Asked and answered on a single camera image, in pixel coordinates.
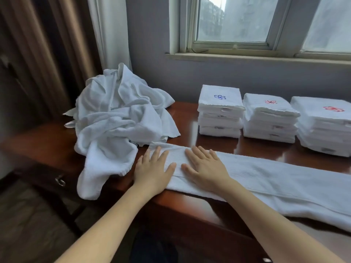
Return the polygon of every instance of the stack of folded towels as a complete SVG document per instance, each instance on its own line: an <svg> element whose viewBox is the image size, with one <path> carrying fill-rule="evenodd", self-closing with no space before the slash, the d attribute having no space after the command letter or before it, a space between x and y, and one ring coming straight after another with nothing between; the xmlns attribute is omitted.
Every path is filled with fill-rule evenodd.
<svg viewBox="0 0 351 263"><path fill-rule="evenodd" d="M298 132L301 145L343 157L351 156L351 103L312 97L292 97L301 113Z"/></svg>
<svg viewBox="0 0 351 263"><path fill-rule="evenodd" d="M240 137L245 107L238 88L203 85L198 111L200 134Z"/></svg>
<svg viewBox="0 0 351 263"><path fill-rule="evenodd" d="M243 104L245 137L294 143L300 113L281 97L246 93Z"/></svg>

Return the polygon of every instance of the white curtain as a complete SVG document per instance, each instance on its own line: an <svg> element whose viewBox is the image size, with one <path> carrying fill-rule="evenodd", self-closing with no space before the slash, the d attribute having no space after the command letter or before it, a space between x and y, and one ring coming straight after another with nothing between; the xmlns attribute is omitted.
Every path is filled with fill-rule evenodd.
<svg viewBox="0 0 351 263"><path fill-rule="evenodd" d="M103 69L118 69L123 62L131 70L126 0L88 0Z"/></svg>

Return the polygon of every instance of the finger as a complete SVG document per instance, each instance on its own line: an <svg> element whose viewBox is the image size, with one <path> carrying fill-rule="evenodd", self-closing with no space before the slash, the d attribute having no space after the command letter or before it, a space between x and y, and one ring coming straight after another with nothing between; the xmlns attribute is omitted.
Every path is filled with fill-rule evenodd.
<svg viewBox="0 0 351 263"><path fill-rule="evenodd" d="M158 161L159 161L161 164L165 165L165 162L166 162L168 153L169 153L169 150L165 150L165 151L161 154L161 156L159 157Z"/></svg>
<svg viewBox="0 0 351 263"><path fill-rule="evenodd" d="M199 150L206 156L206 158L212 159L212 156L210 153L208 153L207 150L205 150L203 147L199 146Z"/></svg>
<svg viewBox="0 0 351 263"><path fill-rule="evenodd" d="M191 150L186 149L185 154L195 166L198 165L200 159Z"/></svg>
<svg viewBox="0 0 351 263"><path fill-rule="evenodd" d="M157 146L157 148L155 149L154 153L151 156L150 162L156 162L158 160L158 157L160 156L160 150L161 150L161 147Z"/></svg>
<svg viewBox="0 0 351 263"><path fill-rule="evenodd" d="M194 152L194 154L195 154L196 156L198 156L200 159L206 158L206 156L201 152L201 150L199 150L198 147L192 146L192 147L191 147L191 150L192 150L192 151Z"/></svg>
<svg viewBox="0 0 351 263"><path fill-rule="evenodd" d="M175 171L175 169L176 169L176 166L177 166L177 164L176 164L175 162L173 162L173 163L171 163L171 164L168 166L167 170L165 171L165 174L166 174L169 178L171 178L171 176L173 175L173 173L174 173L174 171Z"/></svg>
<svg viewBox="0 0 351 263"><path fill-rule="evenodd" d="M143 163L143 155L141 155L137 161L136 167L139 167Z"/></svg>
<svg viewBox="0 0 351 263"><path fill-rule="evenodd" d="M190 177L194 177L198 175L199 173L195 171L190 165L183 163L181 165L182 170Z"/></svg>
<svg viewBox="0 0 351 263"><path fill-rule="evenodd" d="M210 154L213 157L213 159L219 159L216 152L214 152L213 150L210 149Z"/></svg>
<svg viewBox="0 0 351 263"><path fill-rule="evenodd" d="M143 163L149 162L149 161L150 161L150 150L147 149L143 157Z"/></svg>

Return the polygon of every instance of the wooden table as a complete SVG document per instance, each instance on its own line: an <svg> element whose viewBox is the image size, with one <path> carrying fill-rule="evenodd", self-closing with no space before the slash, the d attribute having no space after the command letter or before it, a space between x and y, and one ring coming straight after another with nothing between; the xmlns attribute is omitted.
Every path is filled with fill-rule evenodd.
<svg viewBox="0 0 351 263"><path fill-rule="evenodd" d="M197 104L176 102L168 111L181 133L180 137L170 138L168 143L201 145L226 153L351 173L350 159L313 152L301 147L298 140L287 144L243 136L234 139L200 135ZM48 194L65 196L106 211L131 186L134 166L125 177L110 177L98 200L80 199L76 185L85 158L73 150L77 139L75 131L63 126L68 119L43 124L6 140L1 146L16 162L16 173L32 185ZM137 158L145 150L139 148ZM221 201L166 190L142 209L140 217L145 225L164 237L218 262L263 262L267 257L238 214ZM351 258L349 233L308 219L292 220L344 260Z"/></svg>

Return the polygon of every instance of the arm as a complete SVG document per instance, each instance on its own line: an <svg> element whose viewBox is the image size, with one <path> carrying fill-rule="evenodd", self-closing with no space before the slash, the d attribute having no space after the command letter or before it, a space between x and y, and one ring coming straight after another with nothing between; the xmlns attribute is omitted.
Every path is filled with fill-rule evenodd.
<svg viewBox="0 0 351 263"><path fill-rule="evenodd" d="M134 185L81 236L56 263L99 262L112 260L128 227L139 210L167 186L176 167L171 163L164 172L168 151L159 158L160 147L150 159L150 150L138 159L134 172Z"/></svg>
<svg viewBox="0 0 351 263"><path fill-rule="evenodd" d="M273 262L342 263L321 243L299 229L232 179L213 150L186 150L195 169L182 169L198 186L224 198L246 223Z"/></svg>

